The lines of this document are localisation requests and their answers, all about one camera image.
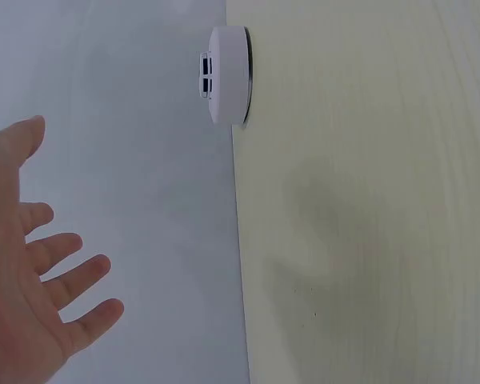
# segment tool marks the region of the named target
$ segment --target wood grain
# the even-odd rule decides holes
[[[252,383],[480,383],[480,0],[227,11]]]

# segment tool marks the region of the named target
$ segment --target white wall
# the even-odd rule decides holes
[[[230,129],[198,98],[223,0],[0,0],[0,128],[44,114],[25,200],[96,253],[104,282],[63,312],[126,305],[56,383],[248,382]]]

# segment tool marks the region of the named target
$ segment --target white round device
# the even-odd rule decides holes
[[[215,124],[241,125],[252,89],[249,32],[243,26],[214,28],[209,50],[201,54],[199,91],[208,99]]]

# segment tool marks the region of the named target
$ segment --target hand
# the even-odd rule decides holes
[[[41,282],[40,276],[82,248],[77,234],[25,242],[54,216],[47,204],[19,202],[19,168],[39,148],[44,131],[44,119],[35,117],[0,132],[0,384],[45,382],[123,312],[122,303],[111,299],[74,322],[65,324],[58,314],[105,276],[106,256]]]

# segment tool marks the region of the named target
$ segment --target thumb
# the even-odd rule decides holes
[[[10,150],[18,167],[32,156],[42,144],[45,135],[45,119],[34,116],[28,120],[16,122],[0,131],[0,139]]]

